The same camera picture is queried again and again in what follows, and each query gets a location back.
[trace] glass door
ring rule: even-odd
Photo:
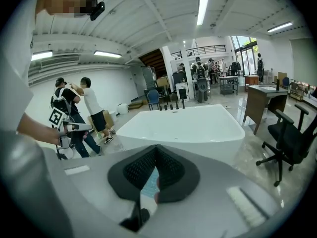
[[[255,73],[255,62],[254,62],[254,58],[253,58],[252,49],[248,49],[248,50],[246,50],[246,52],[247,52],[247,57],[248,57],[250,74],[254,74]]]
[[[250,75],[249,60],[248,60],[247,52],[245,50],[242,51],[242,60],[243,60],[243,65],[244,65],[244,74]]]

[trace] white t-shirt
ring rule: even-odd
[[[16,131],[33,94],[28,87],[37,0],[23,0],[0,35],[0,129]]]
[[[102,111],[101,107],[97,102],[97,98],[95,92],[91,88],[85,88],[84,90],[84,100],[86,107],[90,113],[90,115],[95,115]]]

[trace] white bathtub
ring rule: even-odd
[[[162,144],[230,165],[245,137],[222,105],[140,112],[116,134],[126,150]]]

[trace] wooden desk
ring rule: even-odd
[[[259,76],[249,75],[244,76],[245,79],[245,85],[244,85],[244,91],[247,91],[247,84],[248,85],[258,85],[259,84]]]
[[[284,112],[286,99],[287,99],[287,90],[276,89],[272,86],[249,86],[248,87],[248,100],[247,108],[244,114],[243,122],[246,121],[247,117],[250,117],[255,123],[256,128],[254,130],[254,135],[257,133],[260,126],[264,109],[268,104],[269,99],[271,99],[268,110],[276,113],[277,109]]]

